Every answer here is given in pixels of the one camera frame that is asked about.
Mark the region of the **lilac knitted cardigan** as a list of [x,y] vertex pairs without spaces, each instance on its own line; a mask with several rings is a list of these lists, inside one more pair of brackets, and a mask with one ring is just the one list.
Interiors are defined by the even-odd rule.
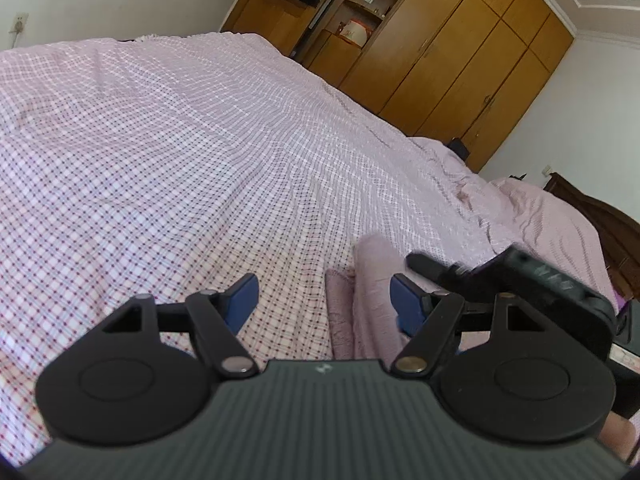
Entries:
[[380,360],[390,365],[408,342],[390,302],[390,280],[402,273],[426,292],[442,288],[408,269],[405,258],[380,233],[360,237],[354,264],[326,271],[326,310],[337,360]]

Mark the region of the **purple cloth by headboard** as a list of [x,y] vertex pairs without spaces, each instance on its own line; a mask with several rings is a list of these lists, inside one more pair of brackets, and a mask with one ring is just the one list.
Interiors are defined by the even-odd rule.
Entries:
[[626,306],[628,300],[623,296],[620,296],[618,292],[614,292],[614,296],[616,298],[617,312],[620,312]]

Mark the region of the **dark wooden headboard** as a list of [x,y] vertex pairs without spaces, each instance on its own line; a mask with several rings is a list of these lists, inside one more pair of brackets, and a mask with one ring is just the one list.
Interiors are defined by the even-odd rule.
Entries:
[[626,300],[639,299],[639,223],[579,191],[557,172],[552,172],[544,190],[573,206],[596,228],[614,289]]

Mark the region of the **pink checked bed sheet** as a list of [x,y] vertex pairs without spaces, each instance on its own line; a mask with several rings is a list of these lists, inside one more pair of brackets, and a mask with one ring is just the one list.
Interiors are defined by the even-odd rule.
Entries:
[[91,39],[1,55],[1,452],[47,443],[35,382],[138,292],[258,277],[259,362],[333,354],[326,274],[378,237],[478,266],[518,245],[606,298],[598,234],[533,185],[485,181],[251,34]]

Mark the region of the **brown wooden wardrobe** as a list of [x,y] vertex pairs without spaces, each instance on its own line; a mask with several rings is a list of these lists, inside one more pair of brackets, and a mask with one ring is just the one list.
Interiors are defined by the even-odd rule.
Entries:
[[[371,29],[358,48],[337,36]],[[224,28],[254,32],[407,136],[480,170],[573,42],[544,0],[236,0]]]

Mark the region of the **white pink box on shelf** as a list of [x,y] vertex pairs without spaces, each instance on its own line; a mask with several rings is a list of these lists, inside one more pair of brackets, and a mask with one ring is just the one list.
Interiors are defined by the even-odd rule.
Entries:
[[337,36],[353,46],[362,48],[371,36],[371,29],[363,22],[352,18],[348,22],[341,24],[338,28]]

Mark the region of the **white wall socket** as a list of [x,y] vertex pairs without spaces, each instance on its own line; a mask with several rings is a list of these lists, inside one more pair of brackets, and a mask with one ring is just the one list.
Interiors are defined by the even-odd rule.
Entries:
[[10,33],[12,35],[19,35],[22,32],[24,32],[25,25],[28,21],[28,17],[29,17],[29,14],[26,12],[20,12],[15,14],[12,25],[11,25]]

